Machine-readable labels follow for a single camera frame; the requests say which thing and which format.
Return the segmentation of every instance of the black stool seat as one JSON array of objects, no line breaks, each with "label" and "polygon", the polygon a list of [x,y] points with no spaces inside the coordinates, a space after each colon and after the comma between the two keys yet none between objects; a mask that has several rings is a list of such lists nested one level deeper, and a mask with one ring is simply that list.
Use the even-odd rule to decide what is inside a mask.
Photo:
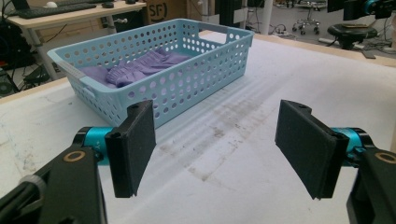
[{"label": "black stool seat", "polygon": [[327,32],[336,37],[342,49],[352,49],[354,42],[362,42],[377,35],[376,29],[372,27],[346,27],[344,24],[332,25]]}]

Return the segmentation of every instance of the robotic arm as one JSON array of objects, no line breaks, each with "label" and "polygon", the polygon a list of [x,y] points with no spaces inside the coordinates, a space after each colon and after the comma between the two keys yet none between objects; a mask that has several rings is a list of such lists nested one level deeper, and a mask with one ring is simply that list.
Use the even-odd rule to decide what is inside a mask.
[{"label": "robotic arm", "polygon": [[0,223],[107,223],[97,163],[115,196],[136,195],[156,145],[152,102],[131,105],[117,128],[82,128],[72,145],[0,199]]},{"label": "robotic arm", "polygon": [[276,145],[311,197],[331,198],[341,166],[359,168],[347,200],[350,223],[396,223],[396,154],[358,128],[329,128],[306,105],[282,100]]}]

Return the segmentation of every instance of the gray floor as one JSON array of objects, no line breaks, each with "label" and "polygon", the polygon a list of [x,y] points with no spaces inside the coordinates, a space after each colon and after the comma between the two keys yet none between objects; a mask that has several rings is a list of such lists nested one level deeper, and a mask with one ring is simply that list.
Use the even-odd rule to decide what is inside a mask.
[{"label": "gray floor", "polygon": [[[308,15],[308,9],[303,7],[294,7],[294,8],[287,8],[285,6],[273,6],[272,11],[272,18],[271,18],[271,27],[270,33],[275,30],[275,28],[279,28],[283,31],[284,26],[286,27],[286,31],[289,35],[282,36],[283,38],[287,39],[294,39],[296,41],[302,41],[306,43],[327,46],[326,43],[321,43],[318,40],[320,38],[329,39],[331,41],[334,40],[334,37],[327,33],[327,28],[331,25],[336,23],[364,23],[364,24],[371,24],[375,19],[373,17],[365,17],[360,18],[356,21],[343,21],[343,10],[336,11],[336,12],[327,12],[327,8],[322,8],[320,11],[313,11],[312,19],[320,21],[319,27],[319,34],[316,35],[314,32],[314,26],[307,26],[305,28],[305,35],[301,35],[300,31],[293,32],[292,27],[293,24],[298,19],[306,19]],[[384,52],[383,51],[383,44],[390,43],[391,33],[393,31],[390,24],[390,19],[385,20],[377,20],[374,23],[374,28],[380,34],[380,37],[365,40],[363,43],[359,44],[360,46],[365,46],[366,49],[372,50],[373,53],[377,56],[389,57],[396,59],[396,52]],[[384,35],[384,24],[386,26],[386,34]]]}]

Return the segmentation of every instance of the cardboard box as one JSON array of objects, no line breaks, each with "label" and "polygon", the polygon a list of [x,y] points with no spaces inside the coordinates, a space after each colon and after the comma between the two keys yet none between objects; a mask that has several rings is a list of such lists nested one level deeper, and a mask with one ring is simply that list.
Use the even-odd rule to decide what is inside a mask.
[{"label": "cardboard box", "polygon": [[144,23],[151,25],[172,19],[187,18],[186,1],[180,0],[146,0],[143,11]]}]

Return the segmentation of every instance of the white table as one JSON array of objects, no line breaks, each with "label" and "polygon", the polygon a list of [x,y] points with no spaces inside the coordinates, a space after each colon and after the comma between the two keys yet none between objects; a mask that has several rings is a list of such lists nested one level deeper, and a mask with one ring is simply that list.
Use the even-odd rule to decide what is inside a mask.
[{"label": "white table", "polygon": [[53,16],[34,18],[30,20],[26,20],[20,17],[9,17],[7,20],[15,25],[21,27],[22,29],[26,29],[29,36],[32,38],[32,41],[35,44],[38,54],[40,58],[43,60],[43,64],[49,72],[52,80],[58,79],[58,76],[53,69],[52,61],[48,58],[47,52],[43,49],[43,43],[41,43],[40,39],[37,36],[36,31],[40,29],[46,29],[50,27],[56,27],[59,25],[65,25],[70,23],[76,23],[80,21],[88,21],[95,18],[106,17],[108,22],[108,32],[110,34],[116,33],[114,21],[112,16],[130,12],[130,11],[138,11],[146,6],[146,3],[135,3],[133,5],[125,4],[124,1],[114,2],[113,8],[103,8],[98,6],[96,8],[63,13]]},{"label": "white table", "polygon": [[[100,167],[109,223],[348,223],[356,170],[342,169],[332,199],[312,201],[275,145],[280,100],[311,106],[330,127],[360,127],[389,149],[395,98],[395,68],[256,38],[243,77],[157,130],[136,198],[114,198]],[[84,126],[107,124],[65,79],[0,100],[0,196]]]}]

